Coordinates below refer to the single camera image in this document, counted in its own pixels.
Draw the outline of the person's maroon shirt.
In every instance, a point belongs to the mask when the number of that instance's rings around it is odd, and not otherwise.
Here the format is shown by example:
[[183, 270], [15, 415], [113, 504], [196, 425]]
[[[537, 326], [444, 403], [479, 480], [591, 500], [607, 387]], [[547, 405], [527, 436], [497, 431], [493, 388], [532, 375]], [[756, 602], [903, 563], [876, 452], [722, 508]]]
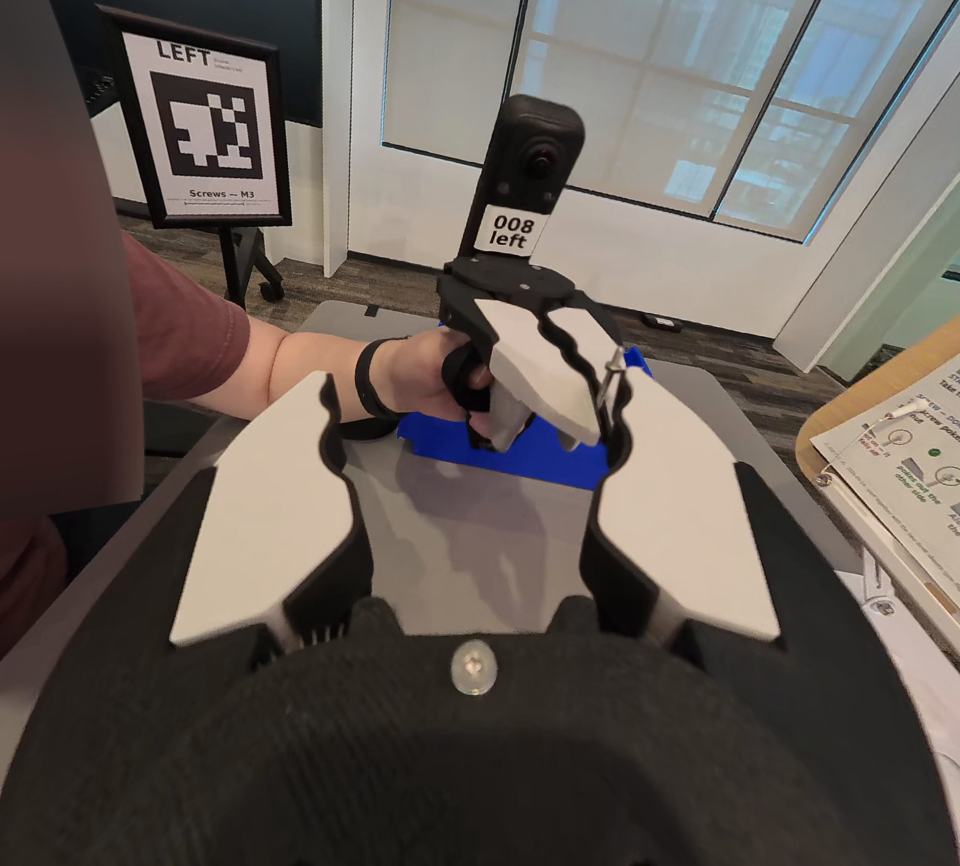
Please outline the person's maroon shirt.
[[[246, 312], [213, 295], [120, 231], [137, 332], [143, 396], [192, 401], [225, 384], [250, 339]], [[1, 655], [67, 584], [67, 548], [49, 517], [1, 526]]]

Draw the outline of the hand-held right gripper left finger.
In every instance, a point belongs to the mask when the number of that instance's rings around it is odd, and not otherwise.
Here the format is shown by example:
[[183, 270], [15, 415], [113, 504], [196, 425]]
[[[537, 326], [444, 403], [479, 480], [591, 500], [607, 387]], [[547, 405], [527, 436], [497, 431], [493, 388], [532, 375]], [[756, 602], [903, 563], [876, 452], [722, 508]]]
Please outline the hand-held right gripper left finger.
[[375, 563], [340, 421], [332, 376], [314, 372], [220, 455], [169, 636], [176, 647], [249, 626], [277, 647], [347, 632]]

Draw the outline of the large window with blinds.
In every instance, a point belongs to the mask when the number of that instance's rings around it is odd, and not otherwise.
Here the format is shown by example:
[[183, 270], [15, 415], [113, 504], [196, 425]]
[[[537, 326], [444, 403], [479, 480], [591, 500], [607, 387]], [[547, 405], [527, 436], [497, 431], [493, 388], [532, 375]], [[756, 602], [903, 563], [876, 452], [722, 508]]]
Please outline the large window with blinds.
[[801, 242], [958, 0], [390, 0], [384, 145], [480, 165], [501, 102], [569, 105], [570, 185]]

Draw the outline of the instruction sheet on stand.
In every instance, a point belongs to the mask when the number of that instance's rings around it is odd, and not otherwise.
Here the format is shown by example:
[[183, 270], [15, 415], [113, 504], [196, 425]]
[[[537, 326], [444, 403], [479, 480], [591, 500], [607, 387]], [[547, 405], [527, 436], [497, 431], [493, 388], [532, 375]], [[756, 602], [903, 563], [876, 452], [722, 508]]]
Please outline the instruction sheet on stand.
[[827, 460], [814, 448], [812, 440], [849, 420], [867, 423], [865, 414], [875, 407], [881, 413], [887, 412], [899, 394], [954, 360], [958, 350], [959, 318], [954, 317], [814, 412], [800, 428], [795, 451], [801, 472], [852, 531], [862, 554], [863, 567], [868, 567], [868, 560], [876, 561], [890, 575], [898, 596], [906, 600], [908, 609], [924, 629], [953, 654], [958, 654], [959, 643], [956, 616], [948, 611], [944, 599], [930, 592], [924, 574], [909, 560], [905, 549], [889, 532], [882, 530], [876, 519], [868, 517], [863, 506], [854, 504], [851, 493], [838, 489], [837, 479], [817, 478], [826, 468]]

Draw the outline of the framed fiducial marker sign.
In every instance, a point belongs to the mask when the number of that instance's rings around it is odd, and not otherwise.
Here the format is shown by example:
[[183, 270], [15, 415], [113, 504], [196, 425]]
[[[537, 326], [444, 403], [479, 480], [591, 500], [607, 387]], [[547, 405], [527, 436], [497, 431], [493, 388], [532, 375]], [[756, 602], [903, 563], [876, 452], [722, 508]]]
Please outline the framed fiducial marker sign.
[[280, 50], [97, 10], [153, 226], [291, 226]]

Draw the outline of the person's left hand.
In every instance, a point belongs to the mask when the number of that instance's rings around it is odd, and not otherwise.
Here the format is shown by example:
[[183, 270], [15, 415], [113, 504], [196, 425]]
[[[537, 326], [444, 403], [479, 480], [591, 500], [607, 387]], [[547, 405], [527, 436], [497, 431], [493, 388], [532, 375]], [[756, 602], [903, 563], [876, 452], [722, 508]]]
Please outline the person's left hand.
[[445, 326], [386, 343], [370, 366], [370, 382], [392, 412], [420, 413], [448, 422], [468, 422], [484, 437], [489, 415], [469, 412], [450, 393], [442, 376], [449, 354], [471, 342], [463, 332]]

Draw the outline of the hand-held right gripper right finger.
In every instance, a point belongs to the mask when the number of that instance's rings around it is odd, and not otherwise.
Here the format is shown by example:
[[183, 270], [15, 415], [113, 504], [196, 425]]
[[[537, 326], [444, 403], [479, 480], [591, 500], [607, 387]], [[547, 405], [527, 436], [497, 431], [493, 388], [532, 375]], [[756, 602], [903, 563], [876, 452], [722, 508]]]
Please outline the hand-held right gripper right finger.
[[638, 368], [622, 377], [580, 574], [601, 628], [669, 645], [690, 621], [772, 642], [780, 623], [737, 461], [692, 409]]

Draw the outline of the blue divided plastic bin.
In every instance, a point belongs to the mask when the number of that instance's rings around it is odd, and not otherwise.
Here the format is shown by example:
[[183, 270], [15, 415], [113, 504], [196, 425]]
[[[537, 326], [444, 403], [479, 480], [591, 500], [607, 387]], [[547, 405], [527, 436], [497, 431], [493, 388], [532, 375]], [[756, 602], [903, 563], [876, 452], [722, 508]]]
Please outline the blue divided plastic bin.
[[466, 423], [420, 413], [401, 419], [397, 436], [409, 441], [414, 454], [422, 457], [585, 490], [594, 490], [608, 471], [603, 444], [581, 444], [567, 452], [556, 428], [541, 417], [534, 417], [507, 452], [475, 449]]

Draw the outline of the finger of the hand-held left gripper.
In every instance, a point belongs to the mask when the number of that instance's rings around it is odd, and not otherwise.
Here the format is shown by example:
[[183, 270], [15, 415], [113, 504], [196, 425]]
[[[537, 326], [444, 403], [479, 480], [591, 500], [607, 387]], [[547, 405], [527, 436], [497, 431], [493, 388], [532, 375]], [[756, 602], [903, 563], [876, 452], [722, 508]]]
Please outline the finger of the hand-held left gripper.
[[532, 413], [573, 441], [597, 445], [601, 428], [590, 369], [581, 373], [570, 365], [530, 310], [499, 300], [475, 303], [497, 336], [488, 363], [494, 379], [488, 415], [493, 448], [508, 451]]
[[585, 308], [555, 308], [546, 319], [572, 341], [572, 355], [582, 359], [593, 375], [592, 390], [599, 390], [605, 374], [605, 363], [615, 352], [617, 343], [600, 321]]

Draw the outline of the black sign stand legs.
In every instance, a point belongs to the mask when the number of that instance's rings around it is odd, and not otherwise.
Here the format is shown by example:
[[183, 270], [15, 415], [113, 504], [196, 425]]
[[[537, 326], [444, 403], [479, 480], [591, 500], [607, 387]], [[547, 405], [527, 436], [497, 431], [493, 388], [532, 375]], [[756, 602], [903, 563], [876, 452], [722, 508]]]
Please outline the black sign stand legs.
[[285, 298], [282, 275], [267, 257], [261, 228], [221, 225], [215, 232], [221, 247], [227, 300], [246, 309], [246, 293], [254, 272], [263, 278], [259, 290], [266, 302]]

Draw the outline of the white stand base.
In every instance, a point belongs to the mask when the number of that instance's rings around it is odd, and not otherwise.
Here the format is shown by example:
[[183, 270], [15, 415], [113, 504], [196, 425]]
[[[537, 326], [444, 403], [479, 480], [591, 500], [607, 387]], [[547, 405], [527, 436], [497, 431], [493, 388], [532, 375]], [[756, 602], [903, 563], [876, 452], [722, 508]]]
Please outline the white stand base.
[[959, 778], [959, 674], [894, 594], [886, 572], [872, 560], [863, 572], [836, 572], [886, 647], [914, 702], [945, 781]]

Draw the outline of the person's left forearm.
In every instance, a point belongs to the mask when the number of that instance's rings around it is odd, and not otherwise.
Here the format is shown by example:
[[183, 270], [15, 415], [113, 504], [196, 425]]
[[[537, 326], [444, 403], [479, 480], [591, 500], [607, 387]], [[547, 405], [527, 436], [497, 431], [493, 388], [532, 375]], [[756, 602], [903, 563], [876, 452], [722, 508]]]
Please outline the person's left forearm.
[[310, 332], [289, 333], [241, 310], [154, 321], [139, 337], [143, 393], [252, 420], [314, 372], [331, 375], [342, 418], [368, 418], [354, 388], [364, 345]]

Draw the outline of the printed instruction sheet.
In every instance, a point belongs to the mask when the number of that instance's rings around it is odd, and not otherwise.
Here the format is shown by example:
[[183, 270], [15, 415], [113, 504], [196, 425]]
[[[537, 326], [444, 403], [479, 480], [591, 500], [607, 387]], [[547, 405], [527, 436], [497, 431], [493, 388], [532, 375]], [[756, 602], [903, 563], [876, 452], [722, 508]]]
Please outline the printed instruction sheet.
[[[959, 606], [959, 357], [899, 394], [890, 409], [912, 399], [921, 413], [883, 424], [846, 451], [833, 472], [903, 546], [934, 594], [958, 619]], [[874, 419], [849, 420], [812, 440], [828, 459]]]

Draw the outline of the black wrist band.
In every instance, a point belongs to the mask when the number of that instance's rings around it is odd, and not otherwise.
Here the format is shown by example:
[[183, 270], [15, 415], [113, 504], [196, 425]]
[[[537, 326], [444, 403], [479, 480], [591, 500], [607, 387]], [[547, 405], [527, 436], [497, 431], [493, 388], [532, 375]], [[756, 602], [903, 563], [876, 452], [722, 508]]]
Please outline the black wrist band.
[[378, 349], [386, 343], [402, 342], [406, 339], [407, 337], [387, 337], [374, 340], [367, 343], [358, 356], [354, 368], [354, 388], [364, 411], [372, 419], [396, 424], [408, 415], [407, 412], [391, 410], [381, 401], [370, 376]]

